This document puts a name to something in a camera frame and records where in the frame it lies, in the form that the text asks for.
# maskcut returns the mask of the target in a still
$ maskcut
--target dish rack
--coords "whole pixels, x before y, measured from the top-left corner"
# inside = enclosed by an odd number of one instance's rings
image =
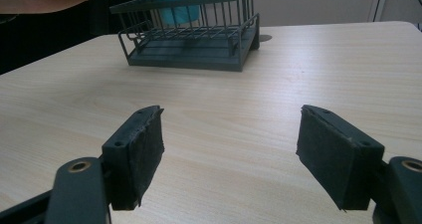
[[[133,0],[110,11],[120,18],[118,38],[131,66],[241,72],[248,52],[260,47],[254,0]],[[186,23],[177,20],[180,12]]]

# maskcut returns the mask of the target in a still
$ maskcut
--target light wood tabletop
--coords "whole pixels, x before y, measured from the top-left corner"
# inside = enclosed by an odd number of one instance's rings
[[[113,223],[371,223],[339,211],[295,154],[302,105],[422,159],[422,35],[401,22],[265,27],[244,71],[130,67],[103,36],[0,76],[0,210],[52,188],[135,111],[165,152],[142,206]]]

